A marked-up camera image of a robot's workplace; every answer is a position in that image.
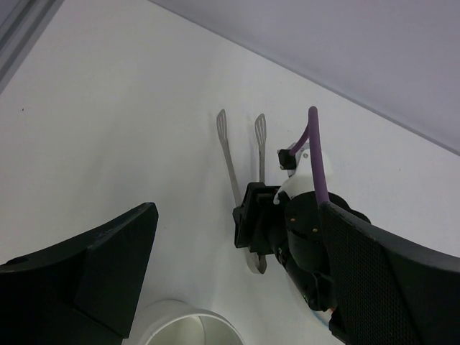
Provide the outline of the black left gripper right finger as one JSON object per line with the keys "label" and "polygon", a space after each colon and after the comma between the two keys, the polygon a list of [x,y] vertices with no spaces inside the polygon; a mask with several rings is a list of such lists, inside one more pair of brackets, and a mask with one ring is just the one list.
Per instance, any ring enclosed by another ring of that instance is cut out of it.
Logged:
{"label": "black left gripper right finger", "polygon": [[322,203],[331,275],[350,344],[458,344],[459,258]]}

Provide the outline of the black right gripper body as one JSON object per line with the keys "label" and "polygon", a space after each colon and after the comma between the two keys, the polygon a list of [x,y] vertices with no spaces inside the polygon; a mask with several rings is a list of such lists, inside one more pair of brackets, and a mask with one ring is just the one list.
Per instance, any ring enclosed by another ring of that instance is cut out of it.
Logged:
{"label": "black right gripper body", "polygon": [[233,211],[236,247],[259,257],[275,255],[297,284],[331,282],[316,194],[291,198],[282,192],[276,205],[278,190],[264,183],[248,184],[243,201]]}

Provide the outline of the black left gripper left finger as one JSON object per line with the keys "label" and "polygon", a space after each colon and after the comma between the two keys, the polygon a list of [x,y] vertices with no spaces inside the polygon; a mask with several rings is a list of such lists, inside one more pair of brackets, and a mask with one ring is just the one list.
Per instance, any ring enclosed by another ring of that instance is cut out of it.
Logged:
{"label": "black left gripper left finger", "polygon": [[121,344],[158,222],[154,203],[1,265],[2,344]]}

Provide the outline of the metal tongs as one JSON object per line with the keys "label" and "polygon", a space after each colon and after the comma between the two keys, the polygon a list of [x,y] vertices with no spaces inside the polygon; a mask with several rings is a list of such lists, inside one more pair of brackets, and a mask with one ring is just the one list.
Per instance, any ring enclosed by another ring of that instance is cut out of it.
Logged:
{"label": "metal tongs", "polygon": [[[220,110],[216,117],[216,129],[218,134],[218,139],[220,141],[224,159],[226,162],[227,170],[229,173],[229,179],[231,183],[231,189],[234,196],[234,201],[237,206],[242,204],[242,196],[239,191],[238,182],[236,179],[236,173],[234,170],[234,165],[231,158],[231,152],[229,148],[229,141],[227,136],[227,124],[226,124],[226,112],[224,109]],[[254,131],[258,145],[258,154],[259,154],[259,182],[265,182],[265,149],[266,149],[266,139],[267,139],[267,125],[266,118],[264,114],[260,114],[254,122]],[[248,268],[254,274],[263,275],[267,269],[267,260],[264,255],[257,253],[251,253],[248,249],[245,249],[245,257],[247,261]]]}

